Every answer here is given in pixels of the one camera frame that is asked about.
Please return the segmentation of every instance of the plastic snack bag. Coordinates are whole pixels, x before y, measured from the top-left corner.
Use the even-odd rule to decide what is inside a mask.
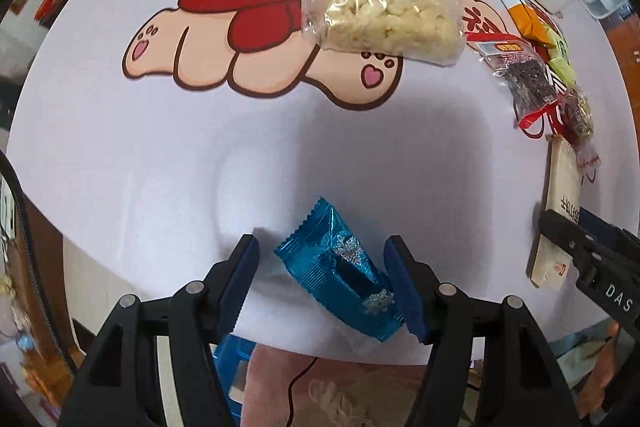
[[[575,161],[581,174],[593,178],[600,156],[593,144],[593,116],[586,93],[577,85],[569,87],[560,97],[560,117],[564,135],[574,146]]]
[[[509,86],[521,129],[558,105],[546,66],[528,42],[514,35],[469,34],[469,45]]]
[[[401,55],[441,66],[464,49],[452,0],[303,0],[303,32],[322,48]]]
[[[501,1],[506,6],[516,28],[524,38],[541,42],[547,48],[555,46],[554,42],[546,34],[546,30],[536,12],[527,5],[525,0]]]
[[[560,116],[562,123],[575,134],[575,140],[569,140],[572,144],[577,145],[593,136],[591,106],[586,93],[578,86],[569,87],[560,97]]]
[[[389,279],[324,198],[275,253],[316,301],[360,333],[384,342],[404,323]]]

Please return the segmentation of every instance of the snowflake print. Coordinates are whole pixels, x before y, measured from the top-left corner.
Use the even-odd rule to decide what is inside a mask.
[[[339,235],[335,243],[334,253],[355,265],[362,264],[364,256],[364,250],[360,246],[360,242],[353,235],[349,236],[348,239],[346,239],[345,235]]]
[[[393,293],[387,289],[383,289],[378,293],[370,295],[363,301],[363,305],[366,308],[365,313],[367,315],[376,315],[386,312],[389,306],[396,302],[396,298]]]

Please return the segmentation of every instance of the red cartoon shorts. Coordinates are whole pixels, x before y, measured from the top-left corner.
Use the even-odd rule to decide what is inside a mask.
[[[239,53],[274,48],[300,29],[301,0],[179,0],[178,6],[192,13],[237,11],[227,40]]]

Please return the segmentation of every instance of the blue snack wrapper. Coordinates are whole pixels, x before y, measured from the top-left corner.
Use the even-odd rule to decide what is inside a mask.
[[[275,253],[306,291],[351,328],[384,342],[404,323],[389,279],[324,198]]]

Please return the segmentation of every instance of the black cable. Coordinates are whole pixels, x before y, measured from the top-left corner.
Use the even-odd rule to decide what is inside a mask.
[[[40,270],[38,269],[38,260],[33,246],[33,237],[31,237],[31,228],[29,226],[29,216],[27,214],[27,203],[24,198],[24,192],[22,191],[22,187],[20,186],[20,181],[14,171],[14,167],[1,151],[0,174],[2,174],[6,184],[9,185],[11,194],[14,197],[14,205],[17,210],[16,215],[18,218],[17,222],[20,226],[20,232],[22,233],[22,243],[26,254],[25,257],[27,259],[27,268],[29,275],[31,276],[31,283],[33,283],[33,288],[36,292],[40,311],[44,317],[47,330],[49,330],[53,344],[56,347],[57,352],[60,354],[66,369],[71,375],[75,376],[78,369],[74,360],[71,358],[71,353],[69,352],[68,347],[65,346],[62,335],[60,335],[60,330],[58,329],[55,318],[53,317],[49,298],[44,291],[44,284],[42,283],[42,277],[40,276]]]
[[[18,335],[8,335],[4,333],[4,331],[0,330],[0,337],[4,337],[6,339],[9,339],[10,341],[14,341],[15,339],[18,338]]]
[[[318,361],[318,357],[314,357],[314,359],[311,361],[311,363],[309,365],[307,365],[307,367],[305,369],[302,370],[302,373],[300,373],[296,378],[294,378],[293,380],[291,380],[291,382],[289,382],[289,388],[287,389],[287,396],[289,397],[289,419],[287,420],[287,424],[285,425],[285,427],[291,427],[291,424],[293,423],[293,385],[300,380],[300,378],[304,377],[309,369],[311,369],[312,367],[314,367],[314,364]]]

